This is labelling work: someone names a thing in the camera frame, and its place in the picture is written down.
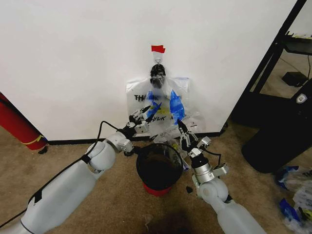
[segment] black box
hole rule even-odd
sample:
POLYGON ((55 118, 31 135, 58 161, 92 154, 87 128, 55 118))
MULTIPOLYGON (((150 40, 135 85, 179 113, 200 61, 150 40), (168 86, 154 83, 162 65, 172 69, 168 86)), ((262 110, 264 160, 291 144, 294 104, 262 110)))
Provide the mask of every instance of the black box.
POLYGON ((301 72, 287 72, 282 80, 289 86, 300 87, 308 80, 308 78, 301 72))

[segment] red tape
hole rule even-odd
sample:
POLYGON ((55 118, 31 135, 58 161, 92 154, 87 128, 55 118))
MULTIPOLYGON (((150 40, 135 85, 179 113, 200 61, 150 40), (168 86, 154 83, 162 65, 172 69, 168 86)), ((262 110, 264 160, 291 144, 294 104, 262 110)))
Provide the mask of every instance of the red tape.
POLYGON ((166 48, 163 45, 152 45, 152 52, 165 53, 166 48))

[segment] fire extinguisher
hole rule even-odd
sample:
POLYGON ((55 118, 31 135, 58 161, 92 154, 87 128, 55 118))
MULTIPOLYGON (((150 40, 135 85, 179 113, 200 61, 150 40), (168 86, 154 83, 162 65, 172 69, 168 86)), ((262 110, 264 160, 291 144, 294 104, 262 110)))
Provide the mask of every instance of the fire extinguisher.
POLYGON ((45 138, 2 93, 0 93, 0 125, 30 150, 38 150, 47 144, 45 138))

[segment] white wall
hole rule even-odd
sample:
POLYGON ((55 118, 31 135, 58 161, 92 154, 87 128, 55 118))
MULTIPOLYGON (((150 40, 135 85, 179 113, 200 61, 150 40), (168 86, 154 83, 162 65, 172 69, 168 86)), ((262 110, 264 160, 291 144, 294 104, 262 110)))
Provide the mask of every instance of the white wall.
POLYGON ((301 35, 312 35, 312 0, 306 1, 289 31, 301 35))
POLYGON ((193 79, 203 132, 218 132, 294 3, 1 1, 0 90, 49 140, 95 138, 103 119, 124 126, 126 81, 163 44, 167 75, 193 79))

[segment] red cylinder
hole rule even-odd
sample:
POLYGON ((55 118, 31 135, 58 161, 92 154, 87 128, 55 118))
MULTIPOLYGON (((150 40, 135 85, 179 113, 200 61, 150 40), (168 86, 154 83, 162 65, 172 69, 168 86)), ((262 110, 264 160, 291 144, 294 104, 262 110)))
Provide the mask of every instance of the red cylinder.
POLYGON ((1 93, 0 99, 8 103, 0 102, 0 125, 29 149, 38 150, 44 147, 47 142, 43 136, 10 106, 8 99, 1 93))
POLYGON ((169 187, 167 189, 164 189, 164 190, 154 190, 154 189, 151 189, 151 188, 147 187, 147 185, 144 184, 144 183, 143 183, 143 186, 144 186, 145 190, 149 194, 152 194, 154 196, 163 196, 163 195, 167 194, 171 190, 171 187, 169 187))

